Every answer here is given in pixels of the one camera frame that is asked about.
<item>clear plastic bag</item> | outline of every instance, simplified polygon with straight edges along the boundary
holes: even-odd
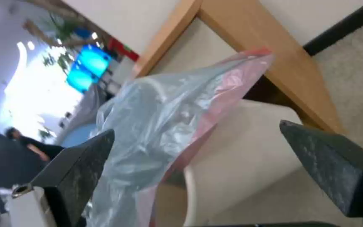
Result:
[[[242,52],[203,69],[128,82],[98,112],[98,132],[115,142],[92,199],[90,227],[147,227],[157,185],[183,169],[200,138],[225,116],[272,62],[268,50]]]

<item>carpet floor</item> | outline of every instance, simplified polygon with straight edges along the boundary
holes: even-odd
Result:
[[[363,27],[314,57],[347,137],[363,147]],[[302,168],[223,212],[211,224],[324,221],[361,226],[341,214]]]

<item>person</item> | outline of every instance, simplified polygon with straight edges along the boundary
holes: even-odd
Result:
[[[53,160],[64,149],[61,146],[48,145],[32,138],[25,137],[14,127],[8,128],[5,132],[5,136],[9,139],[18,141],[29,150],[35,152],[43,161]]]

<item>blue light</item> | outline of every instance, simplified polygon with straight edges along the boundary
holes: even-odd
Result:
[[[105,73],[111,57],[96,46],[86,45],[74,61],[67,82],[79,92],[85,92]]]

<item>wooden table frame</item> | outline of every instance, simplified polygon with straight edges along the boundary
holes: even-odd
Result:
[[[305,125],[343,133],[316,64],[258,0],[180,0],[134,66],[147,76],[195,17],[237,52],[268,47],[271,68],[245,96],[292,107]]]

